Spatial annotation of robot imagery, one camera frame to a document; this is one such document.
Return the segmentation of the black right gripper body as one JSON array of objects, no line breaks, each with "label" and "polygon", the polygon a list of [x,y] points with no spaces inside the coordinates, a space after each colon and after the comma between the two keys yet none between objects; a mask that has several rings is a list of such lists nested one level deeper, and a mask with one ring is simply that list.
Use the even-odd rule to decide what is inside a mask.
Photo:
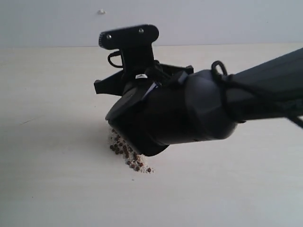
[{"label": "black right gripper body", "polygon": [[181,71],[192,74],[194,68],[191,65],[181,67],[156,62],[153,66],[143,70],[134,72],[125,72],[124,70],[121,70],[106,79],[96,80],[94,82],[94,89],[96,94],[122,96],[126,91],[126,87],[135,81],[135,76],[137,75],[145,74],[148,82],[155,81],[164,84],[168,82],[173,75]]}]

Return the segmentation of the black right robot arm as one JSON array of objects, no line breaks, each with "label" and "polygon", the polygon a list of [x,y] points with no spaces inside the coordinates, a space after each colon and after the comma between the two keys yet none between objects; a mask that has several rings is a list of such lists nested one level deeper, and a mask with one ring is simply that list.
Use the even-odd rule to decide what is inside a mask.
[{"label": "black right robot arm", "polygon": [[238,124],[286,118],[302,127],[303,51],[228,74],[221,61],[168,76],[157,67],[138,79],[121,72],[94,82],[97,94],[118,96],[105,119],[139,154],[169,145],[223,140]]}]

